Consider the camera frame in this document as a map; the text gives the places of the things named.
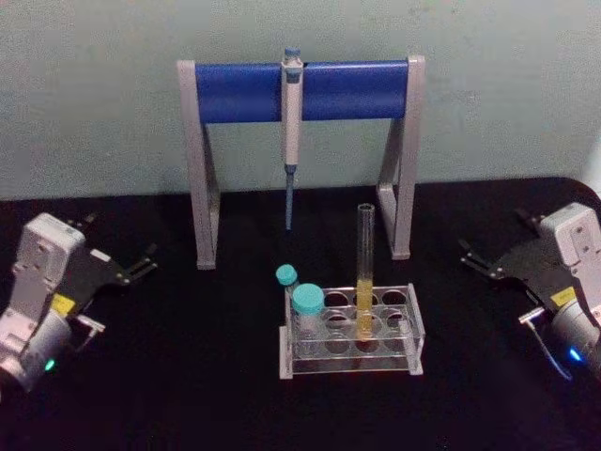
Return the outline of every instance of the black tablecloth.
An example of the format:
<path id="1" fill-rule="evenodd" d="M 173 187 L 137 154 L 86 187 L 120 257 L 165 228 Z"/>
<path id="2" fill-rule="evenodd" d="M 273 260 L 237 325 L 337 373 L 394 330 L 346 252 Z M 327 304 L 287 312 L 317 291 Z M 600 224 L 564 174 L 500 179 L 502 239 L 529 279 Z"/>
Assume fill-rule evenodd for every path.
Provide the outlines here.
<path id="1" fill-rule="evenodd" d="M 563 380 L 517 323 L 527 298 L 459 263 L 459 238 L 490 258 L 530 239 L 514 208 L 600 211 L 568 179 L 419 185 L 410 261 L 391 261 L 378 217 L 375 283 L 415 285 L 423 376 L 278 379 L 275 269 L 290 262 L 302 281 L 352 285 L 356 206 L 375 200 L 374 188 L 298 191 L 286 235 L 282 192 L 224 194 L 214 272 L 195 268 L 187 195 L 0 203 L 4 303 L 22 227 L 42 211 L 96 211 L 90 246 L 127 265 L 156 242 L 161 265 L 124 294 L 97 296 L 88 314 L 106 332 L 0 405 L 3 449 L 601 449 L 601 385 L 569 362 L 574 380 Z"/>

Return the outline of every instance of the gray metal frame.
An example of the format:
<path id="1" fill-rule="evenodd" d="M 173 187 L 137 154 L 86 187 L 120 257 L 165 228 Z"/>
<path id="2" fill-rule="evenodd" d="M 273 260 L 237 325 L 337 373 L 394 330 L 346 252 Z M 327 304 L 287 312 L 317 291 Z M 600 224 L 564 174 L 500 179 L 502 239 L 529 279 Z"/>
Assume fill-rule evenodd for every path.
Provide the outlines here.
<path id="1" fill-rule="evenodd" d="M 178 61 L 177 73 L 196 236 L 196 266 L 199 270 L 214 270 L 219 232 L 220 193 L 207 126 L 200 119 L 194 61 Z"/>
<path id="2" fill-rule="evenodd" d="M 214 270 L 220 193 L 208 130 L 200 117 L 194 61 L 178 61 L 177 72 L 198 255 L 196 266 L 199 270 Z M 391 121 L 377 186 L 379 206 L 394 260 L 410 256 L 409 240 L 424 92 L 424 57 L 410 56 L 405 117 Z"/>
<path id="3" fill-rule="evenodd" d="M 405 117 L 391 120 L 377 186 L 393 260 L 405 260 L 410 256 L 413 195 L 424 106 L 425 59 L 423 56 L 410 56 L 408 64 Z"/>

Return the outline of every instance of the yellow label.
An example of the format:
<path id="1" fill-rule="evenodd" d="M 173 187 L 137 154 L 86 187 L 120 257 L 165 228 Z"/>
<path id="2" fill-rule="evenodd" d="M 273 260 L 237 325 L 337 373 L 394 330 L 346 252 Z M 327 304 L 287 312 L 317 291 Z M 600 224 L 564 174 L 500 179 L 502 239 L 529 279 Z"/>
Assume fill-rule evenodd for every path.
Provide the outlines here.
<path id="1" fill-rule="evenodd" d="M 74 301 L 61 294 L 55 293 L 53 296 L 52 308 L 60 313 L 63 317 L 65 317 L 71 311 L 71 308 L 73 308 L 74 305 Z"/>
<path id="2" fill-rule="evenodd" d="M 576 299 L 576 292 L 574 291 L 574 287 L 568 287 L 566 289 L 563 289 L 559 293 L 555 293 L 553 296 L 551 296 L 551 300 L 558 307 L 566 305 L 573 299 Z"/>

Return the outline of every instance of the light green wall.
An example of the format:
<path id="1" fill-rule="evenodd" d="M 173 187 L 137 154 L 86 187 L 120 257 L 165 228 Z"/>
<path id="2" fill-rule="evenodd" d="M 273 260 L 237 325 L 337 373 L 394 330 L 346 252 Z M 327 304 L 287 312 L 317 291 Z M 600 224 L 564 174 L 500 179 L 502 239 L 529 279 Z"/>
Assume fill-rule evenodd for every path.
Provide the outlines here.
<path id="1" fill-rule="evenodd" d="M 575 175 L 601 127 L 596 0 L 0 0 L 0 197 L 187 190 L 175 62 L 424 54 L 420 180 Z M 373 183 L 387 125 L 309 123 L 300 186 Z M 215 126 L 226 190 L 277 124 Z"/>

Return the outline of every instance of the test tube rack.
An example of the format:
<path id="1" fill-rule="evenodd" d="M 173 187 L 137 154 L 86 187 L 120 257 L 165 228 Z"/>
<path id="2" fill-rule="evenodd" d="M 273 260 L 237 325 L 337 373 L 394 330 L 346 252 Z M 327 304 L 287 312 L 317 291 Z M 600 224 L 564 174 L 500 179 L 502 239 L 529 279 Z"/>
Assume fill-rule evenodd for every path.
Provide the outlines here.
<path id="1" fill-rule="evenodd" d="M 323 292 L 326 307 L 312 340 L 296 336 L 291 300 L 285 295 L 280 379 L 292 379 L 295 374 L 357 371 L 424 373 L 421 356 L 425 331 L 412 284 L 373 288 L 372 337 L 365 341 L 356 338 L 356 289 L 324 288 Z"/>

